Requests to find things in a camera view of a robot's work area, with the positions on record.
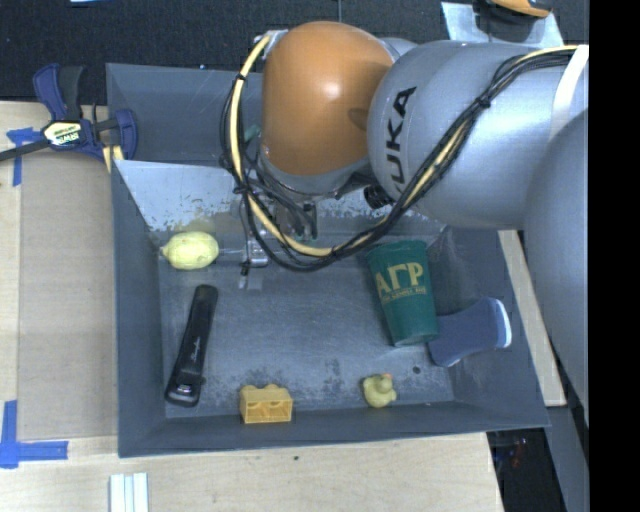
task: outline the cable bundle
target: cable bundle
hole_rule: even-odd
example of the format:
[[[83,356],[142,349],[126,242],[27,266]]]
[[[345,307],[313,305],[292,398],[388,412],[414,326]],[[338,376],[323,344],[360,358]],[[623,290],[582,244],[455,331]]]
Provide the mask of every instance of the cable bundle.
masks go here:
[[[483,93],[460,114],[445,132],[439,143],[413,175],[413,178],[409,181],[391,211],[379,223],[336,246],[314,247],[301,243],[290,235],[283,233],[272,218],[267,206],[259,198],[259,193],[262,192],[274,201],[280,202],[292,212],[294,221],[301,218],[301,207],[288,199],[285,191],[279,190],[280,186],[276,180],[264,175],[259,180],[250,178],[251,169],[245,167],[243,162],[243,155],[245,155],[244,133],[240,112],[242,90],[249,70],[268,42],[269,35],[265,34],[253,47],[234,80],[221,118],[221,142],[222,147],[227,148],[226,138],[228,136],[229,154],[225,155],[228,164],[227,168],[236,180],[236,191],[242,195],[242,204],[251,234],[273,261],[295,271],[319,270],[335,261],[352,256],[362,249],[370,247],[386,235],[402,215],[442,179],[460,153],[476,120],[485,109],[491,106],[491,102],[498,94],[513,83],[518,76],[527,71],[566,66],[577,49],[577,46],[549,48],[513,57],[505,61],[497,69]],[[260,230],[256,225],[256,218],[278,241],[286,255],[286,259],[277,254],[260,235]]]

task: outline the kuka logo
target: kuka logo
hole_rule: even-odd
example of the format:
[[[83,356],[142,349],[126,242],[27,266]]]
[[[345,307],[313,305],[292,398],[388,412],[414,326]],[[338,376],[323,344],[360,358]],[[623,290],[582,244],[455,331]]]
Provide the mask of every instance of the kuka logo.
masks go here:
[[[409,97],[416,92],[415,87],[411,87],[410,89],[405,89],[404,91],[400,91],[396,95],[396,99],[393,102],[393,110],[400,116],[400,123],[393,126],[391,122],[391,117],[393,117],[393,111],[391,112],[391,117],[389,117],[389,122],[387,123],[387,132],[389,138],[387,139],[387,162],[395,165],[397,174],[392,174],[391,179],[396,182],[396,190],[402,193],[402,188],[400,185],[404,185],[405,177],[404,170],[402,169],[402,162],[400,160],[400,142],[398,142],[398,137],[400,133],[402,133],[402,128],[404,126],[404,117],[407,115],[406,105],[409,101]]]

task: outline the blue tape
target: blue tape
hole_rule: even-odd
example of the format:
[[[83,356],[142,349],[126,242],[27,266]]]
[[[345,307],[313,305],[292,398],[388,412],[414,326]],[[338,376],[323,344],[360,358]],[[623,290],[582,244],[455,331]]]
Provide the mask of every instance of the blue tape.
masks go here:
[[[22,461],[67,460],[69,441],[21,443],[16,441],[18,402],[4,404],[2,436],[0,437],[0,468],[16,469]]]
[[[39,131],[33,128],[20,128],[18,130],[9,130],[7,137],[13,144],[18,147],[29,142],[37,142],[44,137]],[[13,186],[17,187],[22,183],[22,157],[19,156],[13,161]]]

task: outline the yellow toy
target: yellow toy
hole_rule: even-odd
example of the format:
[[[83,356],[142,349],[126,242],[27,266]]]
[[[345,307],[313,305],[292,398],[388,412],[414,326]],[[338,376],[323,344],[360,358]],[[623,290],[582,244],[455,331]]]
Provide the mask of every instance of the yellow toy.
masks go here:
[[[267,384],[263,389],[248,385],[240,390],[240,414],[245,423],[291,421],[292,409],[287,388]]]
[[[362,382],[362,388],[364,390],[364,398],[371,407],[385,407],[398,398],[393,389],[393,380],[390,373],[367,377]]]
[[[210,265],[218,257],[218,242],[209,233],[187,231],[173,235],[167,245],[160,248],[172,267],[195,270]]]

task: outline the yellow lego brick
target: yellow lego brick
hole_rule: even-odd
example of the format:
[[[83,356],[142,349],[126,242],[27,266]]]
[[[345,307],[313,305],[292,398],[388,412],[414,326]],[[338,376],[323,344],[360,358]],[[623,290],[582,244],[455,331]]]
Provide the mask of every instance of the yellow lego brick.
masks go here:
[[[262,389],[248,385],[240,390],[240,414],[245,423],[291,421],[292,409],[289,391],[276,384],[267,384]]]

